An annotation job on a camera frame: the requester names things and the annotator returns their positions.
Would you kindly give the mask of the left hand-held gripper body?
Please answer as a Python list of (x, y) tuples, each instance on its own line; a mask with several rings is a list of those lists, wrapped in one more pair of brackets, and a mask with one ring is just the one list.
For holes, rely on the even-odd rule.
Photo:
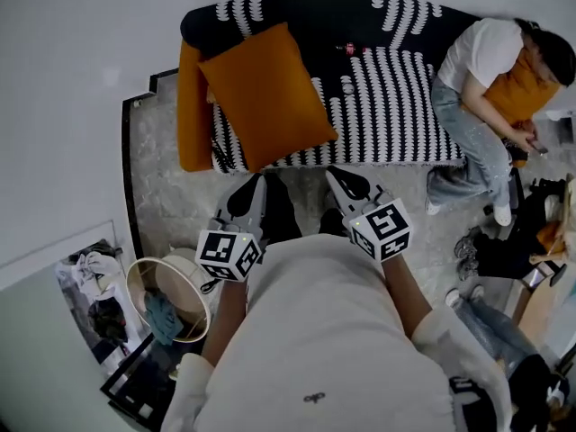
[(200, 233), (195, 263), (211, 278), (245, 282), (262, 259), (261, 214), (233, 218), (218, 209)]

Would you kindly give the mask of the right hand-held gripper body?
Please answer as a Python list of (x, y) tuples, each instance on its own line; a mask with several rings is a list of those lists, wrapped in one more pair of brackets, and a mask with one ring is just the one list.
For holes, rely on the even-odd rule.
[(413, 237), (413, 224), (400, 198), (355, 215), (347, 227), (351, 241), (375, 263), (403, 253)]

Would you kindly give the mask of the person's right forearm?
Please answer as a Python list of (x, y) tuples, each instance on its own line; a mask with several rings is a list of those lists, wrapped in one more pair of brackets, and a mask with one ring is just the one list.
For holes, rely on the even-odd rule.
[(420, 290), (402, 255), (382, 262), (385, 285), (400, 316), (401, 324), (408, 338), (422, 320), (432, 311), (432, 307)]

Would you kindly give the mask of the person's left forearm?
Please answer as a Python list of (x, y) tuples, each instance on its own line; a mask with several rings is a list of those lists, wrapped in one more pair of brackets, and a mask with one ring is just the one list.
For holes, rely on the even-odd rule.
[(203, 345), (201, 357), (216, 367), (232, 337), (246, 317), (247, 283), (226, 281), (218, 309)]

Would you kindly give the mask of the person's black trousers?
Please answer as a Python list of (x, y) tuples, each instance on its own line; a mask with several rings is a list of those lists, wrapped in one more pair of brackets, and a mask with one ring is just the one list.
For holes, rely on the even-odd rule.
[[(286, 184), (273, 173), (265, 174), (264, 179), (266, 200), (265, 214), (260, 225), (263, 231), (262, 240), (267, 245), (273, 245), (301, 238), (302, 232)], [(347, 238), (347, 228), (343, 224), (344, 216), (331, 190), (327, 190), (323, 202), (324, 212), (320, 219), (319, 234)]]

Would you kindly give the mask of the beige round basket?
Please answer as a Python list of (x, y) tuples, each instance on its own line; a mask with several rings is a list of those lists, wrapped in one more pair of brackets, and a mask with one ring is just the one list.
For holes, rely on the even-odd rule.
[(130, 303), (140, 320), (151, 327), (149, 305), (159, 296), (166, 299), (182, 324), (173, 337), (177, 343), (191, 344), (203, 339), (209, 329), (216, 306), (216, 295), (202, 293), (207, 278), (194, 262), (195, 251), (177, 248), (158, 258), (146, 256), (136, 260), (126, 275)]

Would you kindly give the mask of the grey sneakers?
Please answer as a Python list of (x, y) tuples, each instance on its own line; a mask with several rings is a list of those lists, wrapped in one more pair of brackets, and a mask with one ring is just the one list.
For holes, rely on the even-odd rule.
[(456, 272), (462, 282), (478, 275), (479, 263), (475, 258), (477, 250), (473, 245), (473, 241), (481, 232), (482, 229), (478, 226), (470, 229), (454, 246), (454, 255), (458, 260)]

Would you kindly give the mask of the teal cloth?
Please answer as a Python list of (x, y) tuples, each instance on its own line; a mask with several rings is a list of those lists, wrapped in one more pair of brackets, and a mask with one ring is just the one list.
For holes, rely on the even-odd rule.
[(183, 331), (184, 324), (172, 302), (160, 291), (144, 294), (145, 317), (154, 337), (163, 345), (171, 346)]

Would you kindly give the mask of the person's white shirt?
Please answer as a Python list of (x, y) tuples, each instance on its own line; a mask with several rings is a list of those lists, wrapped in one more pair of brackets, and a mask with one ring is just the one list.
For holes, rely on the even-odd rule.
[(186, 354), (161, 432), (510, 432), (502, 370), (446, 306), (408, 338), (346, 238), (272, 245), (216, 367)]

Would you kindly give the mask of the black bag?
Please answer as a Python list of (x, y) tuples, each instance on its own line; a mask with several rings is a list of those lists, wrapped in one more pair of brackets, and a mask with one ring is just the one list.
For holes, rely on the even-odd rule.
[(529, 262), (531, 255), (544, 253), (536, 236), (516, 235), (501, 240), (481, 233), (473, 246), (479, 276), (513, 280), (521, 280), (535, 269)]

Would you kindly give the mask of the pile of clothes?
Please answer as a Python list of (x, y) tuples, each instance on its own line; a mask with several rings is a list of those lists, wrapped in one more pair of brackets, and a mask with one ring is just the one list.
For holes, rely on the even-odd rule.
[(148, 335), (132, 307), (122, 249), (101, 239), (55, 264), (71, 315), (96, 362), (107, 374)]

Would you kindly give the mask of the cardboard box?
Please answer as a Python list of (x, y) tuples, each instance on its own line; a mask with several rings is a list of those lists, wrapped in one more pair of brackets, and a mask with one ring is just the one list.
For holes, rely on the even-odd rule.
[(556, 298), (556, 285), (563, 279), (567, 264), (545, 261), (521, 280), (513, 280), (504, 313), (536, 344), (548, 326)]

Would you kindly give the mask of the black picture frame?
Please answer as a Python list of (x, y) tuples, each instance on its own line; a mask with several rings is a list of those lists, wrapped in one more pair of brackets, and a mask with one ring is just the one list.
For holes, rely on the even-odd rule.
[(148, 335), (120, 363), (101, 392), (114, 409), (150, 432), (159, 432), (176, 386), (170, 374), (181, 355), (177, 343), (163, 345)]

